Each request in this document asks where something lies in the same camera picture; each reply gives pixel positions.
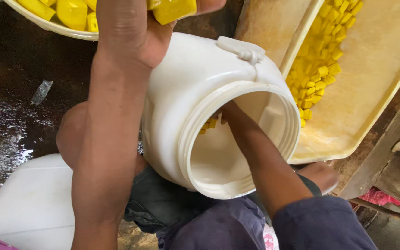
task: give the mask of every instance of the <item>hand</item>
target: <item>hand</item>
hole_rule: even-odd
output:
[[[221,9],[226,0],[197,0],[197,15]],[[97,4],[98,51],[116,63],[136,62],[155,68],[169,47],[175,23],[160,25],[145,0],[103,0]]]

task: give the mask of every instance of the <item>dark pants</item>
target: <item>dark pants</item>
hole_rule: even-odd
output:
[[[322,195],[314,182],[301,175],[298,176],[314,196]],[[257,191],[247,197],[262,210],[268,225],[271,225],[271,219]],[[148,165],[134,178],[124,219],[134,221],[143,232],[154,234],[168,226],[191,221],[215,202],[215,199],[199,192],[188,191],[164,179]]]

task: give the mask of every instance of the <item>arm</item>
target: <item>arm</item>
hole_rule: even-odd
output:
[[[202,0],[198,14],[223,0]],[[57,140],[73,165],[72,249],[117,249],[117,232],[129,199],[147,81],[168,49],[172,27],[147,18],[144,0],[103,0],[97,5],[100,39],[92,62],[89,98],[77,112],[81,126],[65,124]],[[81,142],[66,145],[78,130]]]
[[[221,111],[247,159],[254,184],[271,218],[284,206],[313,196],[258,124],[235,102],[228,102]]]

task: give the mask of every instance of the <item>person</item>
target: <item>person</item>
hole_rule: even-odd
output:
[[[265,221],[282,250],[375,249],[347,201],[321,196],[337,183],[337,173],[324,162],[292,171],[233,101],[220,109],[222,122],[247,159],[257,194],[214,200],[161,178],[136,149],[147,81],[174,23],[158,24],[145,0],[97,4],[100,36],[89,97],[64,115],[56,137],[73,169],[73,250],[117,249],[122,218],[157,232],[159,249],[264,249]],[[224,4],[197,0],[198,14]]]

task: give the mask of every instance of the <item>dark floor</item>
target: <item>dark floor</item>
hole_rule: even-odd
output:
[[[213,14],[180,20],[175,31],[216,39],[233,37],[244,0],[228,0]],[[0,186],[19,164],[58,153],[63,114],[86,100],[97,42],[43,30],[0,3]],[[30,100],[43,80],[53,81],[38,106]]]

